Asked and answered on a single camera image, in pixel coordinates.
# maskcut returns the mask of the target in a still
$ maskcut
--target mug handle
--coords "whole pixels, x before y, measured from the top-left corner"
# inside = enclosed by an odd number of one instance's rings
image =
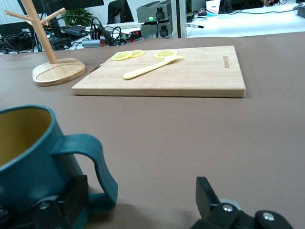
[[[118,185],[111,176],[104,160],[100,141],[87,134],[65,135],[58,141],[52,155],[82,154],[94,162],[95,172],[104,193],[89,195],[91,212],[108,211],[114,208],[118,197]]]

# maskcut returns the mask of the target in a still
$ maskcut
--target brown tablecloth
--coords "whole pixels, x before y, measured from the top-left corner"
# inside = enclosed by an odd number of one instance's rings
[[[243,99],[75,96],[84,76],[52,87],[32,81],[44,53],[0,56],[0,109],[42,104],[65,134],[87,133],[103,144],[119,184],[118,203],[87,228],[187,229],[199,218],[196,177],[219,198],[251,216],[282,214],[305,225],[305,32],[241,38],[151,39],[124,46],[57,51],[87,73],[118,51],[234,45],[246,85]],[[77,159],[99,191],[93,163]]]

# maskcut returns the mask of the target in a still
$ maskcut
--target wooden stand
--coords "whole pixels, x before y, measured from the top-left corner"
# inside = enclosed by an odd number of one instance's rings
[[[6,10],[5,13],[16,18],[21,18],[33,26],[44,52],[48,57],[48,63],[39,65],[33,70],[33,81],[36,83],[36,85],[57,85],[76,79],[84,74],[86,71],[86,66],[82,62],[74,58],[56,59],[55,53],[42,26],[43,23],[61,13],[64,13],[66,10],[62,8],[40,21],[32,0],[21,0],[21,2],[27,12],[28,17],[8,10]]]

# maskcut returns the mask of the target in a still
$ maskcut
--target logo on cutting board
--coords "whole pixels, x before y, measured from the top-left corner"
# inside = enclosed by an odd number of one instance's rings
[[[229,64],[229,57],[228,56],[224,56],[224,67],[225,68],[230,68],[230,64]]]

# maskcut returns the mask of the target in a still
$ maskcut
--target cutting board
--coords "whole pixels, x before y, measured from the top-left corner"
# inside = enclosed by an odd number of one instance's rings
[[[185,59],[136,78],[124,73],[159,63],[145,50],[140,57],[108,59],[103,66],[72,87],[75,95],[177,96],[243,98],[245,84],[234,46],[171,49]]]

